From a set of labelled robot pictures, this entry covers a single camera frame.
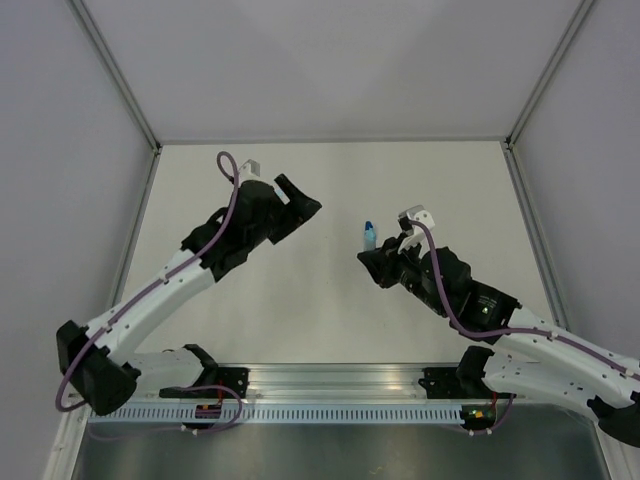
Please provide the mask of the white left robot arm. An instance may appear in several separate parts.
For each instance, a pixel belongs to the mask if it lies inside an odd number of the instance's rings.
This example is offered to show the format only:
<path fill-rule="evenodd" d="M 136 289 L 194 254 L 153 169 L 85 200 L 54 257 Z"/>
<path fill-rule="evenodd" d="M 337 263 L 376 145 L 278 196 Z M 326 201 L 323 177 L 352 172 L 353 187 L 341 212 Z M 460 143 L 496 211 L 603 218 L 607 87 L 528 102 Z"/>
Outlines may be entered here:
<path fill-rule="evenodd" d="M 235 182 L 228 206 L 182 240 L 179 250 L 132 298 L 85 325 L 69 320 L 56 333 L 61 385 L 72 386 L 98 415 L 132 396 L 186 389 L 205 398 L 217 386 L 215 360 L 196 344 L 140 354 L 141 343 L 192 297 L 245 263 L 264 241 L 277 244 L 309 221 L 319 201 L 285 175 Z"/>

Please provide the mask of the light blue pen cap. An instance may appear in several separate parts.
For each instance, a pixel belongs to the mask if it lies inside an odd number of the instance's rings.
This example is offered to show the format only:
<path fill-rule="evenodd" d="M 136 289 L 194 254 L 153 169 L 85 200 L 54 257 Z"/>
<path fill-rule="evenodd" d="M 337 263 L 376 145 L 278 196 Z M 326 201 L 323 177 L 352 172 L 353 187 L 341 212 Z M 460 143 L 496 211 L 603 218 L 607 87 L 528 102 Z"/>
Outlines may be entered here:
<path fill-rule="evenodd" d="M 290 199 L 289 197 L 286 195 L 286 193 L 278 186 L 274 187 L 274 191 L 276 193 L 276 195 L 279 197 L 279 199 L 284 203 L 284 204 L 288 204 Z"/>

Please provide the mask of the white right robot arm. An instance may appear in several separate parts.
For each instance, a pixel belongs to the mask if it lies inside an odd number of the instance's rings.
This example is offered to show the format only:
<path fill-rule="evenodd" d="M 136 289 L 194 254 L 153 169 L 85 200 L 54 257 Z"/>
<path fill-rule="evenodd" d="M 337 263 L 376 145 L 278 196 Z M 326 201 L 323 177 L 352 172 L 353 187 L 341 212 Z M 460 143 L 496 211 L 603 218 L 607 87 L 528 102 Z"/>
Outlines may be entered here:
<path fill-rule="evenodd" d="M 473 279 L 470 266 L 449 248 L 423 253 L 418 245 L 404 248 L 405 239 L 389 238 L 357 258 L 379 287 L 402 286 L 474 341 L 455 373 L 460 392 L 553 403 L 638 446 L 638 360 L 574 335 Z"/>

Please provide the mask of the translucent light blue cap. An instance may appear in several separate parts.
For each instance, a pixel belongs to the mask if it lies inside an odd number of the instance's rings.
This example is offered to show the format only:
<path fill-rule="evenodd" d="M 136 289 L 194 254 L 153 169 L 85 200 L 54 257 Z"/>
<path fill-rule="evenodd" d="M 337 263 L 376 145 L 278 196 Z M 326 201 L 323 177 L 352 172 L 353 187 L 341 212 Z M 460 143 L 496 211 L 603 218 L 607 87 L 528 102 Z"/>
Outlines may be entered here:
<path fill-rule="evenodd" d="M 376 235 L 375 227 L 367 230 L 365 230 L 365 227 L 364 227 L 363 250 L 372 251 L 376 247 L 377 247 L 377 235 Z"/>

